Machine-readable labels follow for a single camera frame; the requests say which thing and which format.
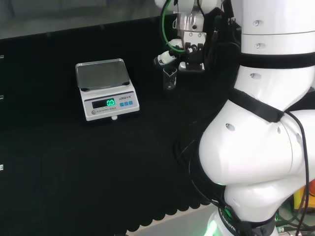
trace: black fabric surface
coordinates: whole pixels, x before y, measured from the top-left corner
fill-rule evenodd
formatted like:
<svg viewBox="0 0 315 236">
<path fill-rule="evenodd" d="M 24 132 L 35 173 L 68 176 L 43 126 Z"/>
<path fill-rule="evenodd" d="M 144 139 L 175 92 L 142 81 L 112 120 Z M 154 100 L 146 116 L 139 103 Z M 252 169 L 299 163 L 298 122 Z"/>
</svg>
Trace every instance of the black fabric surface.
<svg viewBox="0 0 315 236">
<path fill-rule="evenodd" d="M 158 18 L 0 41 L 0 235 L 113 235 L 200 206 L 172 145 L 227 99 L 235 48 L 211 72 L 179 74 L 170 94 L 153 66 L 162 52 Z M 87 123 L 75 65 L 116 58 L 140 111 Z"/>
</svg>

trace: digital scale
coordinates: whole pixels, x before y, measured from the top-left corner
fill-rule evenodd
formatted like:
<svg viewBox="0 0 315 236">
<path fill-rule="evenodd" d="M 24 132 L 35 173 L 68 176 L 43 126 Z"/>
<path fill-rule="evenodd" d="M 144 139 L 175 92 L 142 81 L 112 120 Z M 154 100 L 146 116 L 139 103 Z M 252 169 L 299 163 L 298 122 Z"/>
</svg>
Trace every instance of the digital scale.
<svg viewBox="0 0 315 236">
<path fill-rule="evenodd" d="M 79 63 L 75 69 L 87 121 L 140 110 L 122 59 Z"/>
</svg>

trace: black strap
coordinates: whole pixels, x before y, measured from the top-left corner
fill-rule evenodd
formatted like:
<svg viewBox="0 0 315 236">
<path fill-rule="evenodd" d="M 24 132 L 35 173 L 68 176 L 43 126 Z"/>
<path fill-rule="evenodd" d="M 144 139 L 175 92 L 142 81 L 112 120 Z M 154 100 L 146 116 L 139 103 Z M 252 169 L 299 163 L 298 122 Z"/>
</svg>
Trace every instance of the black strap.
<svg viewBox="0 0 315 236">
<path fill-rule="evenodd" d="M 275 215 L 263 222 L 234 222 L 224 210 L 219 208 L 219 216 L 234 236 L 270 236 L 275 229 Z"/>
<path fill-rule="evenodd" d="M 258 101 L 245 92 L 237 90 L 236 88 L 231 90 L 228 100 L 268 122 L 277 123 L 284 115 L 283 111 Z"/>
<path fill-rule="evenodd" d="M 295 69 L 315 65 L 315 53 L 297 55 L 241 54 L 240 64 L 251 68 Z"/>
</svg>

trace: scale display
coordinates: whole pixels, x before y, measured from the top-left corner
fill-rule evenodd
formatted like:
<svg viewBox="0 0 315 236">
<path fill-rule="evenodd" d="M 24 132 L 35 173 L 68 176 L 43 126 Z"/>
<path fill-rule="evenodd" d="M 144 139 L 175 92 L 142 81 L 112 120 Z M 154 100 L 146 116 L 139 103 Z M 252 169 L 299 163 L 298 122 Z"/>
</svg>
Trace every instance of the scale display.
<svg viewBox="0 0 315 236">
<path fill-rule="evenodd" d="M 110 106 L 114 106 L 115 104 L 116 103 L 115 103 L 115 100 L 113 98 L 108 98 L 105 100 L 92 102 L 93 109 L 100 108 L 100 107 L 110 107 Z"/>
</svg>

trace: table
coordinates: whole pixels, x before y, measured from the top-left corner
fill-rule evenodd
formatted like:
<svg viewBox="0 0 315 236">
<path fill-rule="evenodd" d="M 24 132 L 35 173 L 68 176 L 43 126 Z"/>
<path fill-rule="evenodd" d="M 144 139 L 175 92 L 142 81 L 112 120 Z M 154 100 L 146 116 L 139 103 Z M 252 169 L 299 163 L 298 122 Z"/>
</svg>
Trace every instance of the table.
<svg viewBox="0 0 315 236">
<path fill-rule="evenodd" d="M 162 52 L 158 17 L 0 41 L 1 235 L 113 235 L 200 206 L 172 144 L 227 99 L 237 53 L 227 47 L 215 70 L 180 74 L 165 94 Z M 75 65 L 116 58 L 140 112 L 87 123 Z"/>
</svg>

